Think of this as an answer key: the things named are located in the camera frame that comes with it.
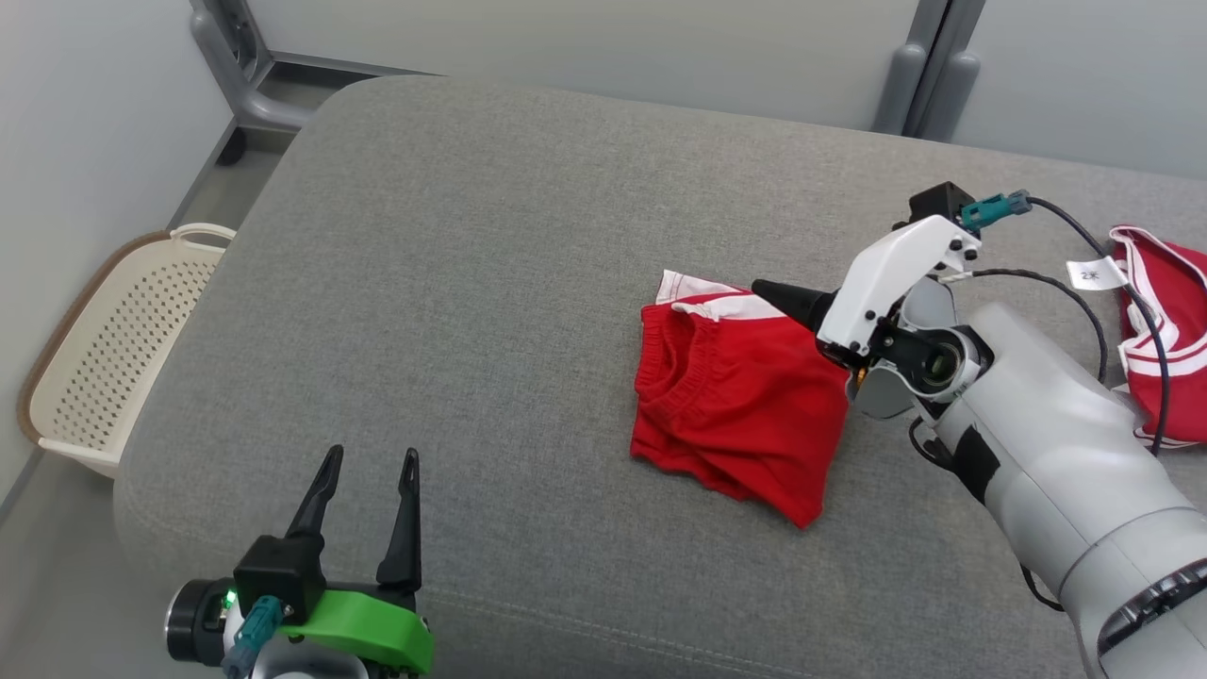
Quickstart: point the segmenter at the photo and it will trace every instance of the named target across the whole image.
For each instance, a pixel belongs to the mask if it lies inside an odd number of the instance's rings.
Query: folded garment
[[[1156,321],[1170,371],[1162,447],[1207,443],[1207,254],[1135,226],[1110,229],[1115,258]],[[1136,300],[1123,293],[1124,343],[1119,353],[1127,388],[1148,422],[1136,437],[1151,443],[1161,408],[1161,369],[1153,336]]]
[[[747,289],[670,270],[641,317],[632,456],[800,528],[817,519],[847,375],[814,334]]]

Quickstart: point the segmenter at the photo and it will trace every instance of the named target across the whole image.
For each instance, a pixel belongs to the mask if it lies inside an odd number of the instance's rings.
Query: cable connector
[[[256,599],[256,605],[251,608],[247,619],[234,633],[234,645],[222,657],[222,674],[227,679],[244,679],[251,673],[260,650],[273,638],[285,620],[285,604],[276,597],[263,596]]]
[[[960,221],[964,230],[979,236],[980,229],[1010,215],[1031,211],[1031,193],[1026,189],[1015,191],[1009,195],[998,193],[992,198],[966,205],[960,210]]]

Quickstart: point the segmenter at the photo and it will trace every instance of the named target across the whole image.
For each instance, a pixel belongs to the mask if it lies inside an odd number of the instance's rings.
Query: floor
[[[278,68],[261,89],[317,106],[360,78]],[[249,134],[243,159],[202,177],[181,222],[238,228],[288,141],[288,135]],[[33,464],[0,516],[0,677],[221,677],[168,656],[163,621],[173,592],[147,589],[126,562],[113,527],[112,482],[58,456],[41,455]]]

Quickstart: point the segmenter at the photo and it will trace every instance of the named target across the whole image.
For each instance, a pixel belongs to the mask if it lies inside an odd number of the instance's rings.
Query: laundry basket
[[[226,251],[189,240],[199,234],[234,238],[189,223],[138,238],[101,265],[25,380],[17,414],[25,437],[116,479],[147,393]]]

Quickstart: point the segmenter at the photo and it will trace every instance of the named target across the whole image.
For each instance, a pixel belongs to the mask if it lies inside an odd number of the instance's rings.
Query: gray fabric surface
[[[1078,677],[1067,620],[905,420],[851,416],[804,532],[628,456],[639,309],[664,267],[834,286],[943,180],[1207,247],[1189,180],[449,78],[355,84],[290,147],[164,367],[122,461],[123,545],[165,589],[228,572],[340,443],[325,568],[371,580],[415,446],[436,677]],[[992,227],[982,263],[1066,258],[1091,257],[1036,213]],[[995,277],[957,297],[1011,300],[1094,365],[1059,292]],[[1116,344],[1112,297],[1091,299]],[[1166,464],[1207,501],[1207,461]]]

